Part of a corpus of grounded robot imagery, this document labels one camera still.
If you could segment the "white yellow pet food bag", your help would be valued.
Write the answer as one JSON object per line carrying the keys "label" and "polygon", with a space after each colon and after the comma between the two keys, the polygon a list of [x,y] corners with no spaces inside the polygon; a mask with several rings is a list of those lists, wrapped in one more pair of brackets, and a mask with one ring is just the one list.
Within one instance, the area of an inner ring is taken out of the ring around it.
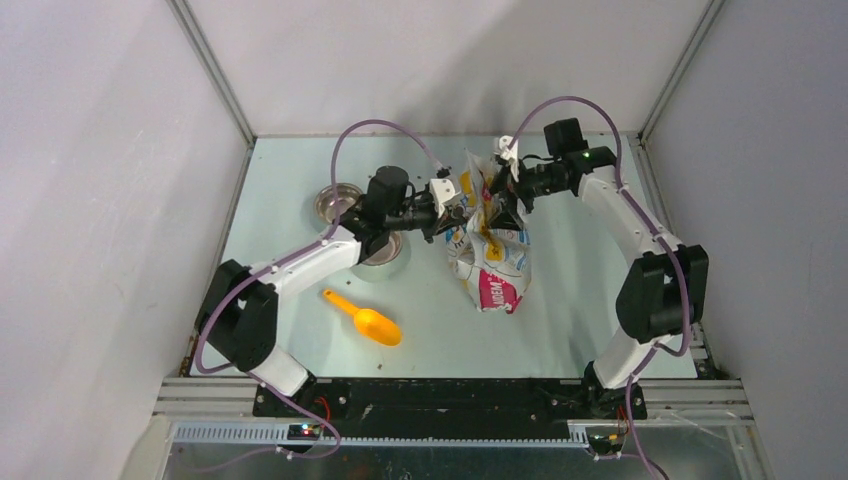
{"label": "white yellow pet food bag", "polygon": [[498,165],[491,157],[465,154],[460,202],[470,217],[443,234],[448,266],[478,311],[513,314],[532,282],[530,235],[526,228],[493,228],[497,200],[490,187]]}

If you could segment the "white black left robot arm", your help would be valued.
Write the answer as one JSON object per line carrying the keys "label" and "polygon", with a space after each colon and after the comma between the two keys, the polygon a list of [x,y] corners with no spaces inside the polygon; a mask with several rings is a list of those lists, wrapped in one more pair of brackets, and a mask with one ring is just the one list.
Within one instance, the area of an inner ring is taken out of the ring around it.
{"label": "white black left robot arm", "polygon": [[383,166],[313,243],[266,264],[228,260],[219,265],[195,321],[197,347],[212,346],[227,367],[278,393],[278,404],[290,415],[311,412],[312,374],[277,342],[279,304],[369,260],[393,232],[419,230],[432,242],[468,221],[458,180],[449,170],[439,170],[420,191],[409,191],[410,184],[405,170]]}

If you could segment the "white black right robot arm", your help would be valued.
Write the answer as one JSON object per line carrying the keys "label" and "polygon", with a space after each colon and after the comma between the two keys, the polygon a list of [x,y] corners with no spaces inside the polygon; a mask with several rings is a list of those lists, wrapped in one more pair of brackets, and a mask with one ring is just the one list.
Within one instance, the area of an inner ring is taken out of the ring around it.
{"label": "white black right robot arm", "polygon": [[653,356],[685,355],[692,326],[705,303],[709,257],[700,245],[685,245],[632,194],[621,177],[620,151],[592,147],[577,119],[544,129],[549,159],[525,166],[518,138],[494,141],[500,166],[491,194],[508,213],[531,213],[539,197],[569,192],[596,214],[612,235],[629,270],[615,301],[619,327],[590,366],[596,379],[581,392],[585,411],[606,418],[622,403],[620,388],[636,382]]}

